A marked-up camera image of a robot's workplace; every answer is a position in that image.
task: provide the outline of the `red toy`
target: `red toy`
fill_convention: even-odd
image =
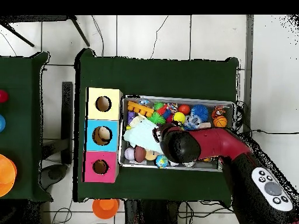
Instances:
[[[156,112],[162,116],[166,111],[166,109],[167,109],[167,104],[164,104],[164,106],[158,109]]]
[[[186,104],[183,104],[179,106],[178,111],[183,113],[184,115],[188,115],[190,113],[190,107]]]
[[[172,121],[173,114],[169,115],[166,119],[166,123],[170,123]]]
[[[0,89],[0,103],[4,103],[8,100],[8,94]]]

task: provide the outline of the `orange plastic toy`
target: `orange plastic toy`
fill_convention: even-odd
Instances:
[[[16,178],[16,165],[4,155],[0,155],[0,197],[12,189]]]
[[[128,111],[134,111],[135,113],[140,113],[141,115],[146,115],[148,118],[152,116],[154,109],[139,105],[135,102],[128,102]]]
[[[95,199],[92,203],[93,213],[101,219],[114,217],[119,209],[119,199]]]

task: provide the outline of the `green mat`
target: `green mat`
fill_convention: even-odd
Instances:
[[[124,95],[235,102],[237,67],[236,58],[226,61],[102,58],[95,57],[90,49],[83,49],[75,61],[74,157],[78,159],[74,168],[74,196],[80,201],[84,198],[222,200],[228,205],[231,195],[224,176],[218,172],[121,167],[114,184],[83,183],[85,89],[112,88],[120,89]]]
[[[9,94],[9,100],[0,103],[0,114],[6,120],[6,128],[0,133],[0,154],[12,160],[18,170],[13,188],[0,199],[51,200],[38,183],[40,77],[47,60],[47,52],[38,52],[30,58],[0,57],[0,89]]]

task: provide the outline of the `blue spiky ball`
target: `blue spiky ball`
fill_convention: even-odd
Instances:
[[[195,105],[191,109],[191,115],[197,115],[202,122],[208,120],[208,108],[204,105]]]

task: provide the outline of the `yellow ball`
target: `yellow ball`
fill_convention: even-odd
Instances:
[[[177,112],[175,113],[175,115],[173,115],[173,118],[172,118],[174,121],[178,121],[178,122],[181,122],[182,124],[184,123],[186,117],[183,113],[181,112]]]

